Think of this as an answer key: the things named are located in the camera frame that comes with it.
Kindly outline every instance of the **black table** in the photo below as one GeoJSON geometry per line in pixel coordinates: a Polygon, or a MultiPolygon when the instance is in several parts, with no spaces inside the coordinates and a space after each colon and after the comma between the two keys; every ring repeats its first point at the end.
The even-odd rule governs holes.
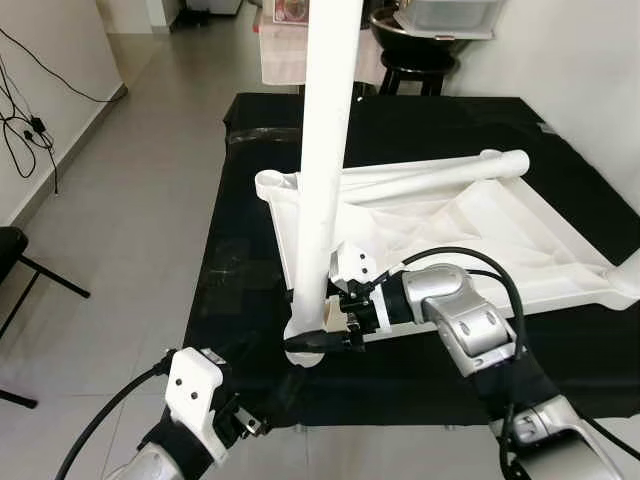
{"type": "MultiPolygon", "coordinates": [[[[263,169],[299,170],[302,99],[239,95],[185,346],[211,347],[234,370],[243,404],[259,413],[290,368],[281,338],[289,318],[263,169]]],[[[640,245],[640,218],[564,140],[517,98],[365,97],[351,110],[345,166],[521,148],[524,179],[610,261],[640,245]]],[[[640,411],[640,306],[588,305],[528,317],[531,346],[562,391],[595,417],[640,411]]],[[[327,355],[281,426],[473,424],[485,415],[433,333],[327,355]]]]}

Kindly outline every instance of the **black stool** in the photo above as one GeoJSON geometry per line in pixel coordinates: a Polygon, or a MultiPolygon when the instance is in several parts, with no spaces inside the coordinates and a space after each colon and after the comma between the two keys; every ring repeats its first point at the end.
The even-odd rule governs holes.
{"type": "MultiPolygon", "coordinates": [[[[42,265],[23,256],[22,252],[24,252],[24,250],[27,248],[28,243],[29,240],[19,228],[0,227],[0,283],[7,277],[7,275],[17,262],[21,262],[35,270],[35,273],[31,277],[29,284],[20,295],[18,302],[15,304],[15,306],[11,310],[11,313],[9,313],[9,316],[0,327],[0,338],[2,338],[4,333],[7,331],[7,328],[9,328],[9,325],[16,316],[18,309],[33,288],[33,285],[34,283],[36,283],[36,280],[38,279],[40,274],[44,275],[45,277],[49,277],[51,280],[58,282],[60,285],[67,287],[69,290],[72,290],[73,292],[84,298],[89,298],[89,296],[91,295],[86,290],[83,290],[70,281],[65,280],[59,275],[56,275],[51,270],[48,270],[42,265]]],[[[4,390],[0,390],[0,399],[8,400],[27,408],[35,408],[36,405],[38,405],[38,402],[36,400],[21,397],[20,395],[15,395],[4,390]]]]}
{"type": "Polygon", "coordinates": [[[385,50],[380,58],[387,73],[380,86],[380,95],[395,95],[402,80],[422,82],[420,95],[437,97],[442,92],[444,76],[456,66],[456,59],[444,48],[424,51],[385,50]]]}

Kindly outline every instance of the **baseboard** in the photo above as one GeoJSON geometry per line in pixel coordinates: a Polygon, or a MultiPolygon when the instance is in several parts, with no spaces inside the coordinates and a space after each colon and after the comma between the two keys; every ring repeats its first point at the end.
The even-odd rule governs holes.
{"type": "Polygon", "coordinates": [[[169,35],[172,31],[172,25],[151,25],[151,33],[155,35],[169,35]]]}
{"type": "Polygon", "coordinates": [[[151,25],[151,33],[156,35],[169,35],[170,33],[173,33],[176,29],[176,20],[178,20],[179,15],[180,13],[178,12],[169,25],[151,25]]]}
{"type": "MultiPolygon", "coordinates": [[[[118,89],[109,97],[110,100],[114,98],[121,97],[126,95],[128,92],[127,86],[123,83],[118,87],[118,89]]],[[[102,107],[96,112],[91,120],[87,123],[84,130],[78,134],[75,142],[64,152],[60,158],[56,159],[56,163],[58,166],[58,180],[61,180],[64,176],[67,169],[73,163],[75,157],[80,153],[80,151],[84,148],[84,146],[89,142],[91,137],[93,137],[94,133],[104,119],[109,115],[111,110],[116,106],[117,103],[104,103],[102,107]]],[[[53,183],[53,169],[51,172],[44,177],[40,185],[38,185],[31,197],[28,198],[21,207],[18,208],[16,213],[14,213],[13,218],[10,218],[9,223],[11,225],[24,228],[25,225],[33,218],[35,213],[40,208],[40,205],[47,199],[49,195],[51,195],[54,191],[54,183],[53,183]]]]}

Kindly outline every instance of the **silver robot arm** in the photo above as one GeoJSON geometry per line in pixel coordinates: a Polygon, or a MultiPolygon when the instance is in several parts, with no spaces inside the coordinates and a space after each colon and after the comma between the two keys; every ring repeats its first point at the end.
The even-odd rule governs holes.
{"type": "MultiPolygon", "coordinates": [[[[369,297],[372,290],[353,279],[347,278],[339,286],[343,290],[341,309],[349,317],[348,330],[308,332],[288,339],[287,350],[363,351],[363,331],[375,323],[382,299],[388,308],[400,308],[385,312],[386,317],[435,324],[460,374],[476,387],[486,406],[489,426],[499,440],[509,382],[517,382],[519,396],[509,429],[513,457],[509,478],[623,480],[531,352],[515,360],[517,333],[476,292],[465,270],[439,264],[396,272],[382,291],[376,290],[375,302],[369,297]]],[[[224,360],[210,350],[186,348],[177,352],[165,396],[170,415],[163,419],[165,427],[174,430],[163,435],[152,431],[134,459],[108,480],[195,480],[211,463],[222,465],[227,449],[238,438],[266,433],[267,422],[258,422],[233,404],[237,395],[225,390],[226,368],[224,360]],[[195,453],[185,456],[188,444],[195,453]]]]}
{"type": "MultiPolygon", "coordinates": [[[[478,382],[483,371],[509,368],[516,333],[497,309],[478,295],[465,270],[434,265],[403,273],[402,285],[414,321],[434,322],[463,377],[476,377],[478,382]]],[[[621,473],[569,401],[553,388],[532,388],[533,377],[544,375],[539,366],[532,364],[525,371],[528,373],[515,381],[528,384],[523,387],[529,388],[529,398],[519,399],[511,440],[515,461],[529,478],[621,480],[621,473]]],[[[502,419],[495,419],[490,424],[496,437],[502,432],[502,423],[502,419]]]]}

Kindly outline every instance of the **white wall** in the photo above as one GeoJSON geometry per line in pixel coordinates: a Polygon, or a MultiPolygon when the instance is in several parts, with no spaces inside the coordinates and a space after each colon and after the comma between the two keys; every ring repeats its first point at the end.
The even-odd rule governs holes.
{"type": "MultiPolygon", "coordinates": [[[[2,0],[0,19],[8,33],[77,88],[106,98],[122,84],[94,2],[2,0]]],[[[0,52],[34,114],[54,137],[56,158],[60,158],[102,105],[69,92],[2,36],[0,52]]],[[[34,175],[23,180],[0,141],[0,225],[13,219],[51,172],[47,153],[40,152],[34,175]]]]}
{"type": "Polygon", "coordinates": [[[151,33],[146,0],[97,0],[107,33],[151,33]]]}
{"type": "Polygon", "coordinates": [[[522,97],[640,212],[639,3],[506,0],[447,93],[522,97]]]}
{"type": "Polygon", "coordinates": [[[147,10],[154,27],[168,27],[178,16],[180,0],[146,0],[147,10]]]}

